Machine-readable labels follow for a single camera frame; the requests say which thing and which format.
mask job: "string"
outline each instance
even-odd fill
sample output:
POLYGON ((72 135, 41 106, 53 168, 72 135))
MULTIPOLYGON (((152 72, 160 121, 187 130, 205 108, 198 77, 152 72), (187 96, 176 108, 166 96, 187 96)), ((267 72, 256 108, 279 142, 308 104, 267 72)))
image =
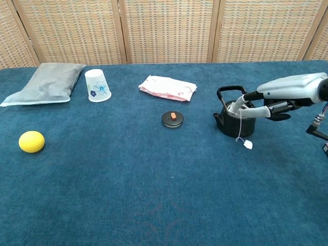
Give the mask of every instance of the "string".
POLYGON ((323 107, 322 109, 322 114, 325 114, 326 110, 328 109, 328 102, 326 103, 326 105, 323 107))
POLYGON ((240 137, 240 133, 241 133, 241 112, 240 112, 240 111, 239 111, 239 114, 240 114, 240 127, 239 127, 239 134, 238 134, 238 137, 236 138, 236 142, 238 142, 238 140, 241 139, 241 140, 245 143, 244 139, 242 139, 242 138, 240 137))

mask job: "lid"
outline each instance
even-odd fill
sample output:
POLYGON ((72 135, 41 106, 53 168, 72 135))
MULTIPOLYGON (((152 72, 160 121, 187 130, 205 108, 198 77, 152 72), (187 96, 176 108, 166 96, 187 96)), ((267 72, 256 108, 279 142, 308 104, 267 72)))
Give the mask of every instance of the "lid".
POLYGON ((162 122, 169 128, 177 128, 183 122, 183 115, 177 111, 168 111, 162 115, 162 122))

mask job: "teapot spout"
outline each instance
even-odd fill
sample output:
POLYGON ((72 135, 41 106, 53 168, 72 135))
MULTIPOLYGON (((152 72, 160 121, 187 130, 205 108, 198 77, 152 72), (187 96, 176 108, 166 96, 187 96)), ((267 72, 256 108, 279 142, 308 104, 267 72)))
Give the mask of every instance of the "teapot spout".
POLYGON ((224 127, 224 121, 222 115, 220 115, 219 113, 214 113, 213 117, 215 118, 216 123, 218 124, 219 127, 224 127))

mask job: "black teapot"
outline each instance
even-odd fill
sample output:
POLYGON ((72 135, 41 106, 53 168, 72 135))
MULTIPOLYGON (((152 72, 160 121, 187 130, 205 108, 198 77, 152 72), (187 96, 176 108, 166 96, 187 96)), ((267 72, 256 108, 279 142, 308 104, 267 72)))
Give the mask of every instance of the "black teapot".
MULTIPOLYGON (((231 91, 231 90, 240 90, 243 94, 246 94, 246 90, 242 86, 224 86, 220 87, 216 94, 219 100, 223 104, 221 113, 214 113, 213 116, 216 120, 217 126, 227 136, 230 137, 247 137, 253 134, 255 129, 256 118, 240 118, 237 115, 233 115, 228 111, 228 108, 234 100, 224 102, 221 92, 222 91, 231 91)), ((254 107, 251 102, 247 103, 247 107, 254 107)))

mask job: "pink package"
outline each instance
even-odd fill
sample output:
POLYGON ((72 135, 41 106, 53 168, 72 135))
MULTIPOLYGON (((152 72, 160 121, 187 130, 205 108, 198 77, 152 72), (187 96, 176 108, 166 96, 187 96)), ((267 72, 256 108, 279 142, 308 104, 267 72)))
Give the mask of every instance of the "pink package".
POLYGON ((141 91, 153 96, 177 101, 190 101, 197 89, 193 83, 151 75, 138 87, 141 91))

